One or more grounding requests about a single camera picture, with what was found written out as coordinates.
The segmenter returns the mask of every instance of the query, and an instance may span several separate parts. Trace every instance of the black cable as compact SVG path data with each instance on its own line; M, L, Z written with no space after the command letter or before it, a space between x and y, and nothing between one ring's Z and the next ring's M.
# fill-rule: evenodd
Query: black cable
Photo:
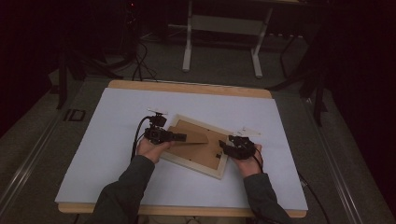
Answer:
M303 180L303 182L305 183L305 185L308 187L309 191L311 191L311 193L312 193L312 195L314 196L315 200L317 200L318 205L319 205L319 207L320 207L320 209L321 209L321 211L322 211L324 217L326 218L326 222L327 222L328 224L330 224L330 219L329 219L329 217L327 216L327 213L326 213L326 211L324 210L323 205L321 204L320 200L318 199L317 194L312 190L311 186L308 185L308 182L307 182L307 181L305 180L305 178L300 174L299 171L297 171L297 174L298 174L298 176Z
M134 80L134 78L136 77L136 74L138 73L140 81L143 81L143 77L142 77L142 66L143 66L144 68L146 68L146 71L149 73L150 79L154 79L155 81L158 81L156 79L157 72L155 72L153 69L150 69L144 62L148 55L147 46L145 44L143 44L141 41L139 41L138 44L141 45L145 49L145 53L144 53L143 57L136 55L137 67L134 70L134 73L132 75L132 80Z
M137 136L139 135L140 127L142 126L143 122L144 122L146 119L149 119L149 118L150 118L149 116L144 117L144 118L140 121L139 126L137 127L136 134L134 135L134 145L132 146L132 156L131 156L131 160L134 158L134 155L136 154L136 147L137 147L137 141L138 141Z
M77 214L77 215L76 215L76 218L75 218L75 220L74 220L73 224L77 224L77 222L78 222L78 219L79 219L79 214Z
M264 170L262 169L262 163L259 162L259 160L258 160L254 155L253 155L252 157L253 157L253 159L257 162L257 164L259 165L260 171L261 171L262 174L263 174L263 173L264 173Z

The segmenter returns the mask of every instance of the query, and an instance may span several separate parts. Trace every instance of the table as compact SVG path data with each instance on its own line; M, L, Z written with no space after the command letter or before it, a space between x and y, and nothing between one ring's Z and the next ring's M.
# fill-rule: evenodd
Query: table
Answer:
M279 0L274 2L293 4L299 3L298 0ZM266 16L263 21L196 15L192 13L192 0L190 0L187 19L187 42L184 52L182 70L184 72L190 71L192 30L214 31L240 35L256 35L258 37L258 40L256 46L251 49L250 54L253 62L255 76L257 78L261 78L262 68L260 66L259 51L262 47L262 41L264 39L265 32L268 27L268 23L272 13L273 7L269 6L265 10Z
M188 85L176 83L152 83L152 82L133 82L133 81L112 81L110 89L128 89L143 91L167 91L179 93L198 93L210 94L213 96L237 96L237 97L258 97L271 98L271 93L265 90L255 90L236 87L224 86L207 86L207 85ZM64 213L91 213L94 203L65 203L58 202L59 210ZM306 209L287 210L291 217L304 217ZM230 207L202 207L202 206L166 206L166 205L144 205L142 204L139 215L168 215L168 216L204 216L204 217L253 217L248 208L230 208Z

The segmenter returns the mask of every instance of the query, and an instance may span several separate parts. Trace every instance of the gray carpet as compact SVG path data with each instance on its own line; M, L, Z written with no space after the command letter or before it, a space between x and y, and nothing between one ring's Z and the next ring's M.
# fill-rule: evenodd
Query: gray carpet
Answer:
M278 62L279 52L287 42L282 37L268 36L264 40L264 47L260 53L264 73L262 79L257 79L253 75L248 49L210 48L203 46L204 41L194 41L197 46L192 47L189 73L181 71L184 46L178 44L177 36L167 43L143 41L148 48L145 64L149 70L143 68L142 76L150 77L151 73L156 74L155 78L158 80L250 88L264 88L284 80ZM290 54L285 58L288 71L298 63L305 48L304 41L298 40L290 49ZM143 56L144 48L140 47L139 50L139 55ZM117 74L131 78L135 67L136 64L132 64L117 71ZM76 216L59 212L54 199L108 81L108 78L90 74L82 83L76 97L72 98L71 94L71 103L67 108L86 110L86 118L82 122L58 123L39 163L7 212L4 223L73 223ZM79 83L71 81L70 85L78 86ZM331 93L326 91L324 104L328 112L322 113L323 127L319 128L312 121L310 104L300 99L297 94L298 87L299 84L296 84L281 92L274 92L274 98L296 167L318 195L331 223L350 222L340 199L340 189L334 184L332 167L323 146L328 146L332 151L350 196L356 203L361 216L361 221L356 223L395 223L332 100ZM44 131L46 124L56 116L56 101L55 95L45 95L0 139L0 190L4 191L19 164L34 147L35 140ZM304 194L309 208L307 216L295 218L293 222L326 223L318 201L308 187L304 187ZM83 223L86 218L87 215L80 217L78 223Z

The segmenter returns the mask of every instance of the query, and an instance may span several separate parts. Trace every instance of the white paper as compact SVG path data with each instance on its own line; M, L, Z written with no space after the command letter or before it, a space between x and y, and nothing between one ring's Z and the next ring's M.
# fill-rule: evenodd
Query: white paper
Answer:
M64 177L57 203L96 203L102 188L127 168L140 120L148 108L166 110L225 130L241 127L260 132L250 140L262 145L264 172L270 176L284 209L307 210L290 147L272 99L163 91L105 89L90 125ZM146 121L141 133L149 126ZM221 180L160 160L142 204L249 208L238 170L227 161Z

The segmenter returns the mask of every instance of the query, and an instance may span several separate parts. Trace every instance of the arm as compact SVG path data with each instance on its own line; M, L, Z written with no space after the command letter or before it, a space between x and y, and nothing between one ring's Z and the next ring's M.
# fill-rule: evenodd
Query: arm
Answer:
M262 146L257 148L255 157L262 163ZM253 159L233 161L244 177L244 185L248 203L261 224L289 224L291 219L285 210L277 203L276 194L272 188L268 174L262 173L260 165Z
M152 145L144 138L137 147L137 155L131 161L119 180L105 186L99 195L95 208L86 224L134 223L146 186L161 153L170 143Z

